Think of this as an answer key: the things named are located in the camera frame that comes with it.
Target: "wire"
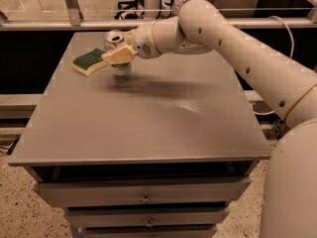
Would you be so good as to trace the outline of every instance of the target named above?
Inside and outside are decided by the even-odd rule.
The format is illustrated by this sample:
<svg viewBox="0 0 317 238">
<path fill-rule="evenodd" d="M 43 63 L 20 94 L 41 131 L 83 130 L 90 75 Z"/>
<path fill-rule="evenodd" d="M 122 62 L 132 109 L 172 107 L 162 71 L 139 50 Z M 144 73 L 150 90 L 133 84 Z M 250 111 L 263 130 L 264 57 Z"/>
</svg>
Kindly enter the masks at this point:
<svg viewBox="0 0 317 238">
<path fill-rule="evenodd" d="M 295 46 L 295 42 L 294 42 L 294 37 L 293 34 L 291 33 L 288 25 L 285 23 L 285 21 L 283 21 L 281 18 L 279 18 L 278 16 L 270 16 L 271 19 L 280 22 L 281 24 L 284 25 L 284 27 L 286 28 L 290 41 L 291 41 L 291 47 L 290 47 L 290 54 L 289 57 L 292 59 L 293 58 L 293 54 L 294 54 L 294 46 Z"/>
</svg>

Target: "table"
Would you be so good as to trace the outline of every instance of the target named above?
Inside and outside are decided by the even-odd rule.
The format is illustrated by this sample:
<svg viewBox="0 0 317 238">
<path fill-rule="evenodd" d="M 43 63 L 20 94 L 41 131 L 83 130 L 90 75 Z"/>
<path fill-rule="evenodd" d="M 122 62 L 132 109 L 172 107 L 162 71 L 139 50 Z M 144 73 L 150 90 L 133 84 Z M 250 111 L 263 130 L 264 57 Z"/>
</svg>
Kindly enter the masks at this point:
<svg viewBox="0 0 317 238">
<path fill-rule="evenodd" d="M 233 69 L 214 51 L 71 68 L 95 48 L 73 36 L 9 164 L 85 237 L 210 237 L 270 157 Z"/>
</svg>

